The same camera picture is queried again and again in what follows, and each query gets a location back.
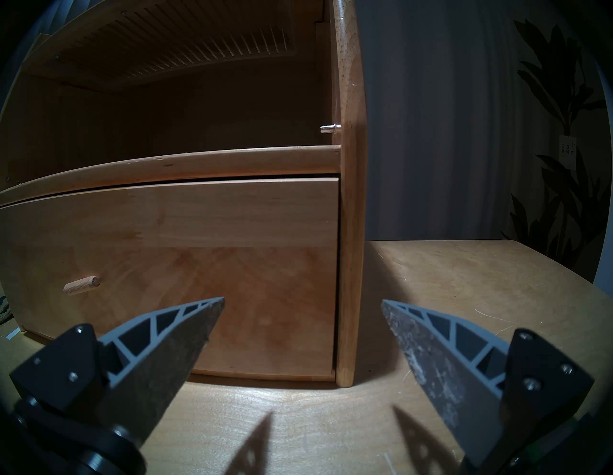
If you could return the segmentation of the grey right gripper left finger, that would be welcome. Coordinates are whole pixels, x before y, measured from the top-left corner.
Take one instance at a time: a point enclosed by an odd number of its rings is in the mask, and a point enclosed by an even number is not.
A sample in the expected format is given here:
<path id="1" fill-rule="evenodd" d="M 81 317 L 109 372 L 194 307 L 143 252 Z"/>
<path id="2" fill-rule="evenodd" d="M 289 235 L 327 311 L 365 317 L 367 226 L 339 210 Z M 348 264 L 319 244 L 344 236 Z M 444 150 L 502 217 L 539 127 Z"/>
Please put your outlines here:
<path id="1" fill-rule="evenodd" d="M 78 423 L 123 427 L 142 444 L 191 374 L 223 297 L 141 314 L 97 337 L 80 323 L 10 374 L 24 402 Z"/>

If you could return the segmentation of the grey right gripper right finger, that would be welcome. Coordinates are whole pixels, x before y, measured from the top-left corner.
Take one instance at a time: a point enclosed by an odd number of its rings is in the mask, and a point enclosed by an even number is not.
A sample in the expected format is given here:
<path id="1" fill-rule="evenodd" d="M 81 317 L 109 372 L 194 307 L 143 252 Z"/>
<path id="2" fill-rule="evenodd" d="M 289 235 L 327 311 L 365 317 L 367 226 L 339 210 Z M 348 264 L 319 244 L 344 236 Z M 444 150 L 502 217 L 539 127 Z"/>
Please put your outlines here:
<path id="1" fill-rule="evenodd" d="M 382 314 L 461 467 L 544 467 L 579 434 L 594 378 L 535 331 L 510 343 L 466 319 L 394 300 Z"/>

